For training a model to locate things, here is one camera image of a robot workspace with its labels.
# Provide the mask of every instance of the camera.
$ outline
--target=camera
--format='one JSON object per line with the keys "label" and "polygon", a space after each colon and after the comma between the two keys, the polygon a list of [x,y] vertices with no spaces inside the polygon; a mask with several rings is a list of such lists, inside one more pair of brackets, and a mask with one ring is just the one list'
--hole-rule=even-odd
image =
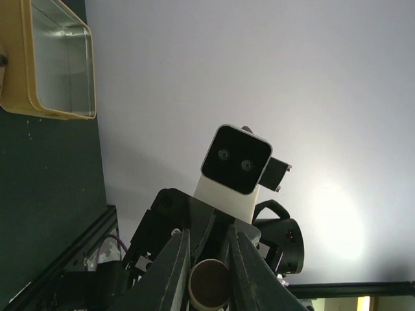
{"label": "camera", "polygon": [[253,193],[272,155],[264,139],[232,125],[221,126],[202,164],[202,175],[239,194]]}

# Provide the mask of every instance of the metal tin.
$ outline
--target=metal tin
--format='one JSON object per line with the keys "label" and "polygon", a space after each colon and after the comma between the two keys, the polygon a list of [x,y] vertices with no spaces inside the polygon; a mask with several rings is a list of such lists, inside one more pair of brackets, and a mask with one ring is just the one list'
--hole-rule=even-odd
{"label": "metal tin", "polygon": [[5,110],[95,117],[91,31],[60,0],[2,0],[0,41],[9,58],[0,100]]}

